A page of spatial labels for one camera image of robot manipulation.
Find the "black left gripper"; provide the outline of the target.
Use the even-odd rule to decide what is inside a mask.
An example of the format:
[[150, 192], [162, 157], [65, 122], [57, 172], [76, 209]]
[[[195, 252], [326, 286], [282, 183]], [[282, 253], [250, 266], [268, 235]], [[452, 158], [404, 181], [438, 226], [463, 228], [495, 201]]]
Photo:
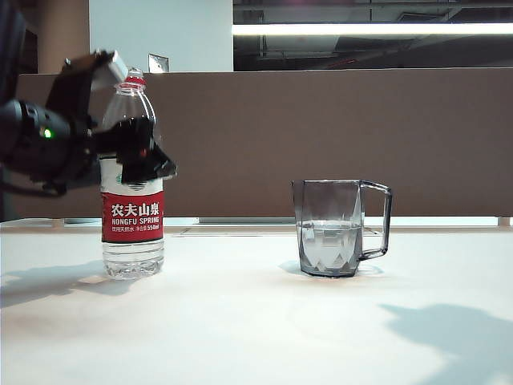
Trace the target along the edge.
[[[121, 81], [118, 51], [97, 50], [89, 55], [66, 59], [46, 101], [46, 108], [62, 116], [70, 128], [64, 144], [66, 155], [58, 170], [44, 184], [46, 189], [72, 189], [100, 183], [100, 167], [93, 129], [98, 123], [89, 115], [93, 91]], [[154, 138], [154, 121], [147, 117], [121, 120], [116, 161], [122, 165], [123, 184], [177, 176], [177, 165]]]

